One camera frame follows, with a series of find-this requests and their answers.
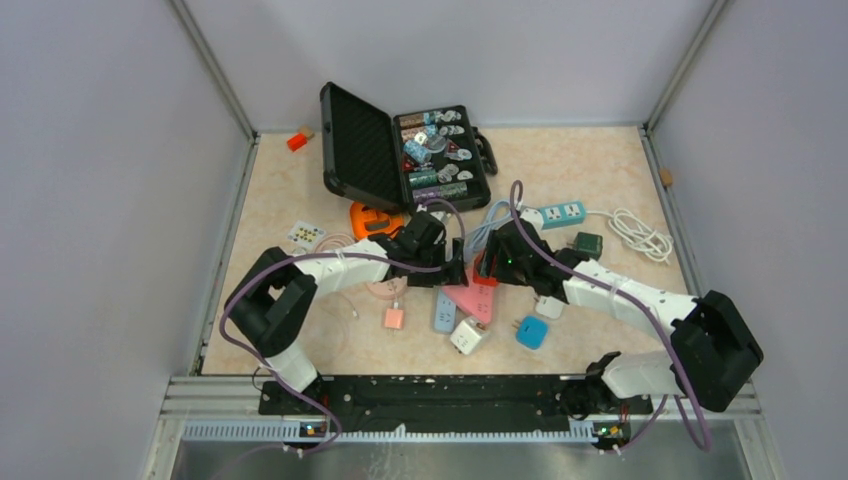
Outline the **red cube plug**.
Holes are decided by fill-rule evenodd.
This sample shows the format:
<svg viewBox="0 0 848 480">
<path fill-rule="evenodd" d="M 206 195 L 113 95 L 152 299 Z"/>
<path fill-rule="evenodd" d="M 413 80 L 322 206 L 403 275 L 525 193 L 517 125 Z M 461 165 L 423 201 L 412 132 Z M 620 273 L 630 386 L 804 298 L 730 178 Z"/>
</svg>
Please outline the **red cube plug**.
<svg viewBox="0 0 848 480">
<path fill-rule="evenodd" d="M 489 277 L 481 274 L 479 272 L 479 268 L 482 262 L 483 255 L 479 254 L 475 257 L 472 264 L 472 278 L 471 281 L 477 285 L 487 286 L 487 287 L 497 287 L 499 282 L 494 277 Z"/>
</svg>

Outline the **pink triangular power socket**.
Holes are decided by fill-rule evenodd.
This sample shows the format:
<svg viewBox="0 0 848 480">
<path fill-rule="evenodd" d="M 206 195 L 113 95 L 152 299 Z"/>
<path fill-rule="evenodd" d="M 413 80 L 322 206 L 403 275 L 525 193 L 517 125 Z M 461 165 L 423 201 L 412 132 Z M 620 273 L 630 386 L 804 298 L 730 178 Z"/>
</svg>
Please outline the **pink triangular power socket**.
<svg viewBox="0 0 848 480">
<path fill-rule="evenodd" d="M 478 283 L 474 278 L 474 269 L 466 269 L 469 280 L 467 286 L 447 285 L 441 288 L 456 306 L 469 316 L 475 317 L 483 325 L 489 325 L 493 319 L 494 293 L 496 285 L 489 283 Z"/>
</svg>

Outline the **light blue power strip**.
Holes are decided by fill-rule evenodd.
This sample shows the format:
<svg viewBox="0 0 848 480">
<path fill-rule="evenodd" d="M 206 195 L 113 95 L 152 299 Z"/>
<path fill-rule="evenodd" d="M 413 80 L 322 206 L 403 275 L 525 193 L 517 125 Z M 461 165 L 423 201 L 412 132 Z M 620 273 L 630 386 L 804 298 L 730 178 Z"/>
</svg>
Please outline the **light blue power strip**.
<svg viewBox="0 0 848 480">
<path fill-rule="evenodd" d="M 452 333 L 456 325 L 456 311 L 456 303 L 439 290 L 434 308 L 433 330 L 441 334 Z"/>
</svg>

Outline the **round pink power socket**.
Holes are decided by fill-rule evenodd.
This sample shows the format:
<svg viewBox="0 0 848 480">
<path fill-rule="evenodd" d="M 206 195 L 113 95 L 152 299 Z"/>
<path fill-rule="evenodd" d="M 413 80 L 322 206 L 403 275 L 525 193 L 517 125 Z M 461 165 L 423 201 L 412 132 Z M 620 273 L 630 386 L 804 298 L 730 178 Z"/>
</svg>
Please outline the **round pink power socket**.
<svg viewBox="0 0 848 480">
<path fill-rule="evenodd" d="M 395 301 L 405 294 L 408 289 L 408 285 L 404 278 L 397 278 L 384 282 L 367 284 L 366 289 L 375 298 L 385 301 Z"/>
</svg>

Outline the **white cartoon plug adapter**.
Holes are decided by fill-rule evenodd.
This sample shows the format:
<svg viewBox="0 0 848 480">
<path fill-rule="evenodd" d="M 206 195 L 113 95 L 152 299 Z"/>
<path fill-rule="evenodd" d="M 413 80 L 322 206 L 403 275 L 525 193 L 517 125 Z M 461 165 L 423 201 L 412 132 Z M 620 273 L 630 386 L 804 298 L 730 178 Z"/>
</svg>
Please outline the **white cartoon plug adapter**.
<svg viewBox="0 0 848 480">
<path fill-rule="evenodd" d="M 471 355 L 488 335 L 488 327 L 478 318 L 469 316 L 457 323 L 449 341 L 460 354 Z"/>
</svg>

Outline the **white charger plug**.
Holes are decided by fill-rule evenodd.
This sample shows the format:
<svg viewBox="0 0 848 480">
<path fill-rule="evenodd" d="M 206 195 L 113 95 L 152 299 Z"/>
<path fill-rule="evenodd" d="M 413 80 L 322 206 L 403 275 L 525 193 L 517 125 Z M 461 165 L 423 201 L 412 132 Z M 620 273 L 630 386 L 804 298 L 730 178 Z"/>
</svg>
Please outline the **white charger plug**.
<svg viewBox="0 0 848 480">
<path fill-rule="evenodd" d="M 559 319 L 565 308 L 565 303 L 553 297 L 539 297 L 535 304 L 535 312 L 551 320 Z"/>
</svg>

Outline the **small salmon charger plug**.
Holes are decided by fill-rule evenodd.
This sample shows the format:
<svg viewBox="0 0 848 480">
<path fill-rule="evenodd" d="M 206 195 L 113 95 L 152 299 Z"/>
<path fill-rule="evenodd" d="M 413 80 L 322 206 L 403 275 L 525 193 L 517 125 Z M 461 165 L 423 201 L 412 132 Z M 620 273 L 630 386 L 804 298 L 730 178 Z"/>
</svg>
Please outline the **small salmon charger plug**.
<svg viewBox="0 0 848 480">
<path fill-rule="evenodd" d="M 385 311 L 383 318 L 383 327 L 387 330 L 396 332 L 401 331 L 405 325 L 405 311 L 401 308 L 398 301 L 393 301 L 391 306 Z"/>
</svg>

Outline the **blue charger plug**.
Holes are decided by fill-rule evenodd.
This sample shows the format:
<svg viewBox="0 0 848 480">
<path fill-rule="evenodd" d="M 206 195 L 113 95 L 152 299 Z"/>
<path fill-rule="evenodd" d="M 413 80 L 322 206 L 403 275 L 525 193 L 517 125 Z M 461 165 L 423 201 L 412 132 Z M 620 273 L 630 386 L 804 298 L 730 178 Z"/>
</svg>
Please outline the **blue charger plug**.
<svg viewBox="0 0 848 480">
<path fill-rule="evenodd" d="M 549 332 L 548 323 L 532 315 L 514 321 L 513 328 L 515 330 L 515 340 L 530 350 L 538 350 Z"/>
</svg>

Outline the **dark green cube plug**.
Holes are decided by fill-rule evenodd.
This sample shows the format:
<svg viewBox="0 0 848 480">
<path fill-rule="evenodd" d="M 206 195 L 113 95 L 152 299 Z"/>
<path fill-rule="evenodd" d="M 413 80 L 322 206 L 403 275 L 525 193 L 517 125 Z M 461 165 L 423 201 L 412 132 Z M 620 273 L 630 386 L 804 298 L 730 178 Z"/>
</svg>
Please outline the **dark green cube plug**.
<svg viewBox="0 0 848 480">
<path fill-rule="evenodd" d="M 572 248 L 593 260 L 599 260 L 603 254 L 604 239 L 599 234 L 578 232 L 572 242 Z"/>
</svg>

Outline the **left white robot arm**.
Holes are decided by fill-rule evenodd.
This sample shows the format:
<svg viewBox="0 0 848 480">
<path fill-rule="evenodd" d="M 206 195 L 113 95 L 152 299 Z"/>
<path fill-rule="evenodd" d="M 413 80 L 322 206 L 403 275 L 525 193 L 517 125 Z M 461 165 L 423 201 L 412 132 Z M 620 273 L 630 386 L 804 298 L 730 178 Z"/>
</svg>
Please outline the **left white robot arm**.
<svg viewBox="0 0 848 480">
<path fill-rule="evenodd" d="M 403 278 L 410 287 L 466 286 L 465 236 L 422 210 L 393 233 L 374 233 L 346 247 L 289 255 L 265 250 L 225 301 L 221 324 L 232 322 L 238 346 L 283 386 L 283 401 L 297 413 L 319 404 L 318 372 L 298 338 L 312 303 L 360 284 Z"/>
</svg>

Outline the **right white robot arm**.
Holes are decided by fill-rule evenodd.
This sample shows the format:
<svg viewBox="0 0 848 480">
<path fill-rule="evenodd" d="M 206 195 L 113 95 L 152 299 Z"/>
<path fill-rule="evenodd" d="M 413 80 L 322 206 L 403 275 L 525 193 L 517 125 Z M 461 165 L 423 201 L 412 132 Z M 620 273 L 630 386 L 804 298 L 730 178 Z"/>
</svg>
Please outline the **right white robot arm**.
<svg viewBox="0 0 848 480">
<path fill-rule="evenodd" d="M 489 234 L 475 271 L 605 313 L 662 343 L 658 351 L 602 361 L 600 376 L 586 385 L 589 404 L 600 412 L 641 395 L 693 396 L 701 408 L 724 412 L 764 360 L 729 296 L 710 290 L 696 297 L 639 283 L 585 253 L 552 250 L 525 220 Z"/>
</svg>

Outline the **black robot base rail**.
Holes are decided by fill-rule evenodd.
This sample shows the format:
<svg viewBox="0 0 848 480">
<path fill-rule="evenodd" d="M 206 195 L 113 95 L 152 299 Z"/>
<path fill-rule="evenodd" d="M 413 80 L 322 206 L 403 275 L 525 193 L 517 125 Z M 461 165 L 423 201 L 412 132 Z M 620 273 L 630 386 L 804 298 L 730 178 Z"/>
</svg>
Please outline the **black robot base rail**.
<svg viewBox="0 0 848 480">
<path fill-rule="evenodd" d="M 559 432 L 592 415 L 616 420 L 650 415 L 651 400 L 619 399 L 583 375 L 322 376 L 298 400 L 273 381 L 262 386 L 263 416 L 319 415 L 329 410 L 344 432 Z"/>
</svg>

